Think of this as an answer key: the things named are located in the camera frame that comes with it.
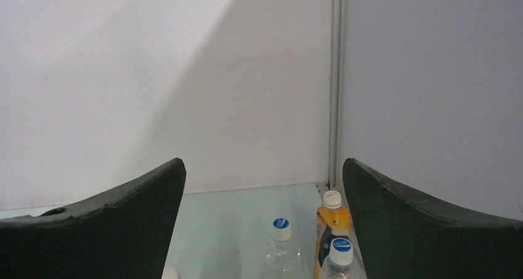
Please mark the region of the plain white bottle cap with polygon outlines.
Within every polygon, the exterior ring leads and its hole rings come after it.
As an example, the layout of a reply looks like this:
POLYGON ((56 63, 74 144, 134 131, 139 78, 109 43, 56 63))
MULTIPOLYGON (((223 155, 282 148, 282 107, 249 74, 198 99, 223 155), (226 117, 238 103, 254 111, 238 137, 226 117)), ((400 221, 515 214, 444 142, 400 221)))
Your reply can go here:
POLYGON ((162 273, 162 279, 180 279, 179 272, 173 267, 165 267, 162 273))

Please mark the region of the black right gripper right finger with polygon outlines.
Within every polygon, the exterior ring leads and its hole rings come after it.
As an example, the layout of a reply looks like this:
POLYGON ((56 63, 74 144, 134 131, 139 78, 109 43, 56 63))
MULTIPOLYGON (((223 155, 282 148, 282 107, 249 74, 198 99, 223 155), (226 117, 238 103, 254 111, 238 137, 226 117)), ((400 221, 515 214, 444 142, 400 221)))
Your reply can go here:
POLYGON ((521 278, 522 222, 466 209, 349 158, 345 195, 368 278, 521 278))

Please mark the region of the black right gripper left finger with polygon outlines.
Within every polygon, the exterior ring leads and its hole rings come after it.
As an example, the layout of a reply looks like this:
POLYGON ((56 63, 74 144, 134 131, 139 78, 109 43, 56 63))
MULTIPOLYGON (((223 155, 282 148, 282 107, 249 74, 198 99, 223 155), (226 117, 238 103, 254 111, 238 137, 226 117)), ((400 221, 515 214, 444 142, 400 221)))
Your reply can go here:
POLYGON ((1 220, 2 278, 161 278, 186 182, 179 158, 38 216, 1 220))

